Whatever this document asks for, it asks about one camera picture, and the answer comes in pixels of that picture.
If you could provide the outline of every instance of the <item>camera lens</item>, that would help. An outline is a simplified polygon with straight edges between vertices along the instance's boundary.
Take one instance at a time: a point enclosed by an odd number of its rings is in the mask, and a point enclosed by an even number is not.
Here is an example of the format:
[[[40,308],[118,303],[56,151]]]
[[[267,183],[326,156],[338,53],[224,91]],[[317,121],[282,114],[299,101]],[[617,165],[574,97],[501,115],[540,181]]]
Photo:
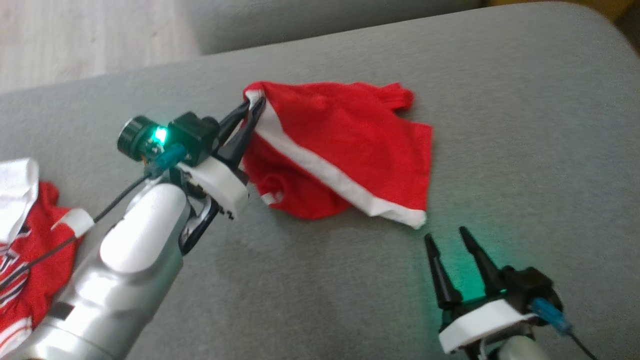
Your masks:
[[[146,153],[147,142],[159,126],[144,116],[132,118],[120,131],[118,151],[135,161],[141,161]]]

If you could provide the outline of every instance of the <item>green led light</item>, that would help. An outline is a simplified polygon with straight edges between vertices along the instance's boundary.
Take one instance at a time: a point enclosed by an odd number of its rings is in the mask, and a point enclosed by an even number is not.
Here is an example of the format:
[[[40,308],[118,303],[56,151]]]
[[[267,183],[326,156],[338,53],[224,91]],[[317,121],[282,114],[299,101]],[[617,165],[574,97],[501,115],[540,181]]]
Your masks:
[[[166,141],[166,135],[166,129],[164,127],[159,127],[154,132],[153,139],[155,142],[160,143],[160,145],[164,145],[164,142]]]

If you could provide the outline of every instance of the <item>red and white fabric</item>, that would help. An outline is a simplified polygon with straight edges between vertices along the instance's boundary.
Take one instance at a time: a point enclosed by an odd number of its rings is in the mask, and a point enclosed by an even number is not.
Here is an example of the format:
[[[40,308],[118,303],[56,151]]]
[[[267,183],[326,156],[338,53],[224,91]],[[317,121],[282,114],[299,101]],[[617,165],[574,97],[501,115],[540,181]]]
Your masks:
[[[38,187],[20,233],[11,243],[0,243],[0,357],[44,319],[53,296],[71,276],[79,241],[27,271],[25,267],[70,237],[80,237],[93,224],[84,210],[58,207],[53,184],[41,181]]]
[[[40,167],[31,158],[0,162],[0,243],[11,244],[38,197]]]
[[[432,130],[394,113],[411,107],[408,89],[261,81],[244,96],[267,100],[244,167],[269,206],[318,219],[353,205],[416,229],[425,223]]]

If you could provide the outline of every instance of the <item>fabric upholstery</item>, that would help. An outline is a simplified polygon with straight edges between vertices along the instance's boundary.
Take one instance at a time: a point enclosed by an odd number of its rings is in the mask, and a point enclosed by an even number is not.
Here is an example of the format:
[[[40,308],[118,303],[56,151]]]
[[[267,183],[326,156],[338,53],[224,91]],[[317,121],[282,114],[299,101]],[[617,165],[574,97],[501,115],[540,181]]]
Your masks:
[[[185,258],[131,359],[449,359],[422,237],[477,296],[459,225],[496,264],[555,280],[600,358],[640,353],[640,60],[587,8],[483,8],[3,95],[0,160],[35,157],[61,205],[96,214],[141,174],[115,149],[128,118],[221,119],[258,80],[413,90],[403,116],[434,129],[428,223],[296,220],[252,190],[244,217],[216,219]],[[552,329],[538,341],[584,358]]]
[[[480,6],[480,0],[188,0],[204,54],[245,49]]]

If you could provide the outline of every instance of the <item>red towel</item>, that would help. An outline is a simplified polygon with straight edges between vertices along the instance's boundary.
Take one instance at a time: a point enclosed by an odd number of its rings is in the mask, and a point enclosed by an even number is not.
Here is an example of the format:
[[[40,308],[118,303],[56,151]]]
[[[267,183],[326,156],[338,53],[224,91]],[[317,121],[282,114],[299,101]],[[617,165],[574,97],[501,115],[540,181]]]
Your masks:
[[[400,86],[253,83],[267,104],[244,166],[272,208],[306,219],[350,205],[419,228],[426,221],[431,127],[399,118],[413,94]]]
[[[53,296],[73,270],[78,241],[19,274],[31,261],[74,235],[58,223],[68,211],[56,206],[58,189],[40,182],[38,200],[29,211],[20,234],[9,246],[0,244],[0,356],[19,345],[44,319]]]

